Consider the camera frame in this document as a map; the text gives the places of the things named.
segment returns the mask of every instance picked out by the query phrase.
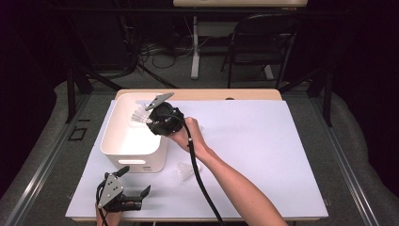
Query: black cable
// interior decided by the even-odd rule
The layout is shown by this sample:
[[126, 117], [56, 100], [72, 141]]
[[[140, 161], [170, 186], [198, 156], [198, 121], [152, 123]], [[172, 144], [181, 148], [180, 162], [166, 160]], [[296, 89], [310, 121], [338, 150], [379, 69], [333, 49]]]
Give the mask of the black cable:
[[191, 157], [191, 164], [193, 165], [193, 169], [194, 169], [194, 174], [196, 175], [196, 179], [197, 182], [199, 184], [199, 188], [202, 191], [202, 194], [205, 196], [206, 201], [209, 203], [209, 205], [211, 206], [212, 210], [214, 211], [217, 221], [219, 222], [220, 225], [224, 226], [225, 223], [223, 222], [222, 217], [219, 215], [219, 212], [217, 211], [214, 203], [211, 200], [211, 197], [208, 195], [208, 192], [205, 189], [205, 186], [203, 185], [203, 182], [200, 178], [200, 172], [199, 172], [199, 168], [197, 165], [197, 159], [196, 159], [196, 153], [194, 152], [194, 143], [193, 143], [193, 139], [191, 137], [190, 134], [190, 130], [188, 129], [187, 124], [185, 124], [185, 121], [182, 121], [182, 124], [185, 128], [185, 130], [187, 131], [187, 136], [188, 136], [188, 149], [190, 151], [190, 157]]
[[[96, 193], [96, 205], [97, 205], [97, 208], [98, 208], [98, 204], [100, 202], [100, 197], [103, 195], [104, 186], [105, 186], [105, 180], [103, 182], [101, 182], [97, 186], [97, 193]], [[106, 218], [105, 218], [105, 215], [103, 213], [103, 210], [99, 209], [99, 213], [100, 213], [101, 219], [103, 220], [103, 225], [108, 226], [108, 223], [106, 222]]]

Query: black chair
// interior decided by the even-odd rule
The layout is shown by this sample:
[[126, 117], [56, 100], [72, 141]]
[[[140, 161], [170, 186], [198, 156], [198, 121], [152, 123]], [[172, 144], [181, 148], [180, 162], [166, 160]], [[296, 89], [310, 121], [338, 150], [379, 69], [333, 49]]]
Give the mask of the black chair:
[[251, 15], [240, 21], [230, 34], [229, 53], [221, 71], [229, 60], [229, 84], [232, 65], [280, 65], [276, 89], [282, 80], [284, 62], [289, 52], [290, 40], [299, 29], [299, 22], [290, 15]]

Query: white plastic bin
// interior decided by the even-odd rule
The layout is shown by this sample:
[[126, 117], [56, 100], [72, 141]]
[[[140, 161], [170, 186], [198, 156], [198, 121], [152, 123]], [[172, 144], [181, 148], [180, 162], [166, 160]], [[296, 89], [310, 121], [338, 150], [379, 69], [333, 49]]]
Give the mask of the white plastic bin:
[[118, 98], [101, 143], [101, 151], [117, 169], [128, 165], [129, 172], [157, 172], [164, 167], [168, 139], [131, 119], [140, 105], [150, 103], [159, 94], [126, 93]]

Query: white tabletop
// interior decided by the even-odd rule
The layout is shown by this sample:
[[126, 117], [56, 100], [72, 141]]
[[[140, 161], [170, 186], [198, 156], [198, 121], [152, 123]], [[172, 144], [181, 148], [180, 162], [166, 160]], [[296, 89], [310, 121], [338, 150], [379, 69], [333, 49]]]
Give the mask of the white tabletop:
[[[286, 219], [318, 219], [328, 216], [307, 156], [284, 101], [171, 101], [185, 114], [199, 120], [208, 144], [227, 163], [243, 173], [276, 205]], [[111, 103], [104, 121], [110, 117]], [[101, 152], [103, 124], [92, 148], [82, 179], [66, 217], [95, 219], [95, 192], [105, 172], [117, 171]], [[127, 173], [120, 178], [124, 194], [137, 196], [146, 186], [152, 190], [141, 211], [128, 211], [125, 220], [215, 220], [195, 177], [181, 182], [177, 164], [190, 163], [189, 154], [168, 143], [165, 167], [159, 173]], [[241, 219], [211, 172], [202, 165], [203, 183], [220, 215]]]

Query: forearm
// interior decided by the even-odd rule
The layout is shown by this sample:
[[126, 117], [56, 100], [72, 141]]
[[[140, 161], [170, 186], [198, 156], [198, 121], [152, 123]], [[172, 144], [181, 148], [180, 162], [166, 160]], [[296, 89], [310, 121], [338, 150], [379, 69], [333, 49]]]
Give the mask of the forearm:
[[201, 157], [201, 161], [215, 176], [232, 205], [248, 225], [287, 225], [274, 204], [258, 187], [220, 159], [211, 149], [207, 153]]

